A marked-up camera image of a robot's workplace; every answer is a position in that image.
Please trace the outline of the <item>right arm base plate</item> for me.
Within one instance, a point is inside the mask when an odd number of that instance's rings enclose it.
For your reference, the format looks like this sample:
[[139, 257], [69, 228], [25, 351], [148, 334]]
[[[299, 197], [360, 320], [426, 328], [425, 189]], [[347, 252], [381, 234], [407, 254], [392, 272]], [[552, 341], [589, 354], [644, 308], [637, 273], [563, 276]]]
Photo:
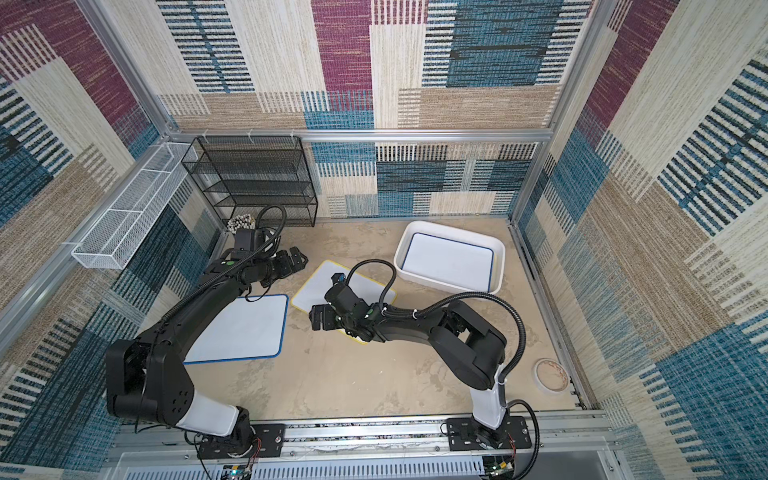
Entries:
[[533, 429], [522, 416], [507, 414], [496, 429], [484, 426], [472, 417], [453, 417], [444, 422], [444, 434], [451, 451], [503, 450], [533, 446]]

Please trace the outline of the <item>yellow whiteboard back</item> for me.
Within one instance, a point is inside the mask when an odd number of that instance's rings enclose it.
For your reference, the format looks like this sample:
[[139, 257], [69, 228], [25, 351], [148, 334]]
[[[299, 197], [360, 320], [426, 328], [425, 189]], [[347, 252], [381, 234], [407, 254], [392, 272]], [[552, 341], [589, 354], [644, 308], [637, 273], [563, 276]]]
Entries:
[[[364, 275], [359, 275], [355, 272], [350, 274], [351, 268], [346, 268], [343, 265], [335, 263], [331, 260], [325, 260], [316, 269], [316, 271], [310, 276], [305, 284], [299, 289], [298, 293], [292, 298], [291, 305], [301, 312], [308, 314], [313, 305], [326, 305], [325, 300], [326, 292], [332, 287], [331, 277], [333, 274], [343, 272], [347, 276], [347, 285], [362, 299], [364, 299], [373, 309], [373, 313], [370, 315], [371, 320], [369, 328], [373, 333], [372, 325], [375, 320], [381, 320], [381, 310], [394, 302], [397, 294], [391, 290], [394, 283], [393, 278], [387, 284], [374, 281]], [[355, 338], [360, 342], [364, 342], [356, 337], [348, 335], [344, 330], [322, 330], [322, 331], [339, 331], [351, 338]]]

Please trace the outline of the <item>blue whiteboard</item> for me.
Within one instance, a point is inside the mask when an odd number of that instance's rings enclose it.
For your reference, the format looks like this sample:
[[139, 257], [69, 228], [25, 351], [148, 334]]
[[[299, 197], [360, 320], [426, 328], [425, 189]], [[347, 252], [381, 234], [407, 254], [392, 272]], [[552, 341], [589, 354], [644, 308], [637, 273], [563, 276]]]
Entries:
[[277, 357], [282, 351], [288, 297], [267, 295], [256, 302], [238, 298], [198, 337], [185, 365]]
[[417, 232], [402, 270], [465, 290], [489, 292], [493, 260], [494, 251], [488, 247]]

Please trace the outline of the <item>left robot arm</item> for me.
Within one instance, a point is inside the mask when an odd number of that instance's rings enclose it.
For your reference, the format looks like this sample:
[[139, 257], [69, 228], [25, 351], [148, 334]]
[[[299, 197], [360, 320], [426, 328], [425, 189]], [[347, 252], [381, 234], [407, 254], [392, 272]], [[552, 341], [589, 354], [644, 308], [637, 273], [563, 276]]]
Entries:
[[253, 283], [267, 288], [307, 264], [308, 257], [296, 247], [271, 256], [225, 251], [208, 265], [198, 287], [153, 326], [133, 339], [116, 340], [108, 347], [108, 413], [215, 437], [238, 448], [249, 446], [255, 434], [247, 410], [200, 393], [184, 360], [215, 317]]

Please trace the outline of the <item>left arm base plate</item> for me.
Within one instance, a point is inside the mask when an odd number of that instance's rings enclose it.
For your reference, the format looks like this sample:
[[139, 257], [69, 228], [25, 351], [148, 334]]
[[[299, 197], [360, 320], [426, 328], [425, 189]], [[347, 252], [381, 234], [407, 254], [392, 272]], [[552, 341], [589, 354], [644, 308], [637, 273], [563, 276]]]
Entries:
[[283, 423], [251, 424], [250, 429], [236, 427], [226, 437], [204, 435], [196, 441], [198, 458], [219, 459], [261, 459], [279, 457], [285, 436]]

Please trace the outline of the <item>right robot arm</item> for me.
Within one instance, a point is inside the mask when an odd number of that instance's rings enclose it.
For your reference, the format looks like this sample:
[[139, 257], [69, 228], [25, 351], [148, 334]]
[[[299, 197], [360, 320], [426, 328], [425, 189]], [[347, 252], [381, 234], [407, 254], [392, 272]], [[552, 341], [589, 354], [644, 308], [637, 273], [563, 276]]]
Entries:
[[464, 301], [477, 296], [466, 292], [425, 310], [406, 310], [385, 301], [368, 303], [340, 281], [326, 292], [323, 304], [311, 307], [309, 321], [314, 331], [341, 330], [363, 342], [405, 341], [432, 347], [470, 388], [473, 420], [494, 431], [506, 414], [499, 374], [507, 340]]

